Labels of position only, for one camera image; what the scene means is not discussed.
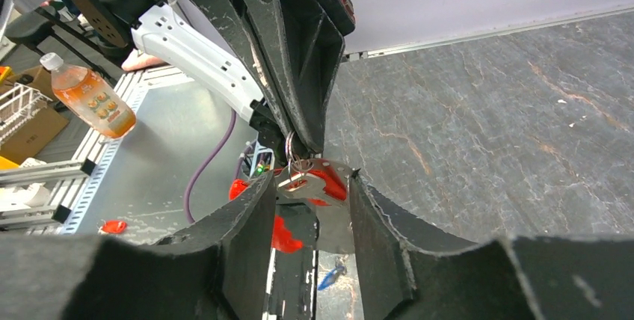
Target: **blue object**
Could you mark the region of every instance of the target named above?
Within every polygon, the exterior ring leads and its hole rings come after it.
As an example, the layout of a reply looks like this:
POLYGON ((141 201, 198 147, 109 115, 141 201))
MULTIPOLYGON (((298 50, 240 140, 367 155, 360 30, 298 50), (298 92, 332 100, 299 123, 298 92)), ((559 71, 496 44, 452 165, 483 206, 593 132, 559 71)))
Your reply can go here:
POLYGON ((344 265, 336 266, 335 269, 329 271, 328 274, 326 274, 326 276, 321 281, 319 286, 317 286, 317 290, 324 290, 328 286, 333 285, 334 283, 336 283, 337 279, 339 279, 339 277, 342 276, 343 274, 345 274, 345 266, 344 265))

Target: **marble surface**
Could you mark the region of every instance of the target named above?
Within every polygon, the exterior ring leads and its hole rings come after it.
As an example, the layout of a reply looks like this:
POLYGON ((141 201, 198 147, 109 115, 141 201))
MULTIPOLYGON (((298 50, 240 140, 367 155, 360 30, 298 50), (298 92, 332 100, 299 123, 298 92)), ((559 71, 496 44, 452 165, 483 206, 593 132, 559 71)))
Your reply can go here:
POLYGON ((324 156, 455 235, 634 233, 634 13, 343 64, 324 156))

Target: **white plastic casing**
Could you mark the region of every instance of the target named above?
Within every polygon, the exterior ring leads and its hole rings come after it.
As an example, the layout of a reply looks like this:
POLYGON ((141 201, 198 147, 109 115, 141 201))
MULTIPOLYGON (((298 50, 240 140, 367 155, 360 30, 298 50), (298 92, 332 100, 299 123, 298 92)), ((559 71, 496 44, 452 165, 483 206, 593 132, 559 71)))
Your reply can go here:
POLYGON ((139 21, 141 25, 132 29, 138 49, 177 67, 250 121, 251 101, 260 101, 263 95, 238 58, 194 30, 168 4, 152 6, 139 21))

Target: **plastic bottle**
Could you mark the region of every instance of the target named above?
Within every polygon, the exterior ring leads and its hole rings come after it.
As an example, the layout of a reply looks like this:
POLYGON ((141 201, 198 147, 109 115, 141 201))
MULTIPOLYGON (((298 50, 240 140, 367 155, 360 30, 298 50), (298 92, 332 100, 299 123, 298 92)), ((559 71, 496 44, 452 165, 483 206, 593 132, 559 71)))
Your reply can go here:
POLYGON ((57 98, 102 135, 119 138, 136 124, 132 109, 94 71, 65 64, 56 53, 42 56, 40 63, 51 71, 57 98))

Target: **yellow object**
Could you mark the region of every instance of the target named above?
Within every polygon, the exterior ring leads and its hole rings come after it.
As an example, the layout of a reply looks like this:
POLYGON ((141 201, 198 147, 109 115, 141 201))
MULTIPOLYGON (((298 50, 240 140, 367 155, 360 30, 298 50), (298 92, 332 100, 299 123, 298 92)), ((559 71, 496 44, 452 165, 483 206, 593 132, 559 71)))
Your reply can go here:
POLYGON ((12 161, 6 159, 3 156, 0 156, 0 170, 13 169, 18 167, 19 165, 13 163, 12 161))
POLYGON ((13 75, 13 71, 9 66, 0 66, 0 83, 2 83, 8 76, 13 75))

